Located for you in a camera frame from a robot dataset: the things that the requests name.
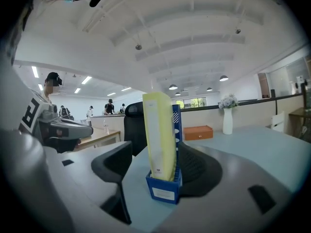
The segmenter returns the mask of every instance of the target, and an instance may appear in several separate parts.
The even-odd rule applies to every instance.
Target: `white flowers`
[[[233,108],[239,105],[239,102],[237,98],[233,95],[230,94],[229,96],[225,96],[223,100],[220,101],[219,103],[219,108],[220,109],[228,109],[228,108]]]

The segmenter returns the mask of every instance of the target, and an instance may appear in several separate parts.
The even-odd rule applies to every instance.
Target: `light blue desk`
[[[211,147],[254,161],[291,192],[300,189],[311,163],[311,144],[260,126],[233,130],[232,135],[214,132],[212,139],[188,141],[189,145]],[[122,184],[131,227],[151,232],[174,210],[175,205],[153,200],[146,175],[150,170],[145,148],[133,162]]]

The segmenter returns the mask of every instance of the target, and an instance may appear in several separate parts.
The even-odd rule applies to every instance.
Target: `black cap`
[[[59,86],[62,84],[62,80],[57,72],[50,72],[47,76],[46,81],[53,80],[53,86]]]

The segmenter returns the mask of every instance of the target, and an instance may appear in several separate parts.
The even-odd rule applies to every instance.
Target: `yellow folder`
[[[176,142],[171,98],[163,92],[142,95],[151,174],[173,181],[176,168]]]

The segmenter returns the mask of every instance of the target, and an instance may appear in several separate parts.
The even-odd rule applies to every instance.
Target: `white ceiling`
[[[102,0],[95,8],[88,2],[41,6],[17,59],[76,69],[145,92],[158,85],[174,97],[185,88],[219,91],[225,85],[221,75],[233,82],[307,41],[281,0]],[[48,40],[35,41],[34,35]],[[36,52],[54,46],[59,58]],[[66,51],[71,59],[63,60]],[[173,92],[172,83],[178,86]]]
[[[30,66],[13,65],[13,68],[28,87],[38,92],[40,92],[38,84],[44,86],[44,81],[50,72],[57,72],[59,77],[63,81],[63,84],[60,86],[61,95],[113,99],[122,95],[130,96],[131,93],[136,91],[134,89],[121,91],[122,89],[127,87],[94,78],[90,79],[86,84],[81,84],[86,76],[65,71],[37,67],[36,69],[39,78],[35,78],[32,67]],[[81,90],[78,93],[74,93],[77,88],[80,88]],[[109,97],[107,96],[108,94],[111,94],[113,92],[115,92],[116,94]]]

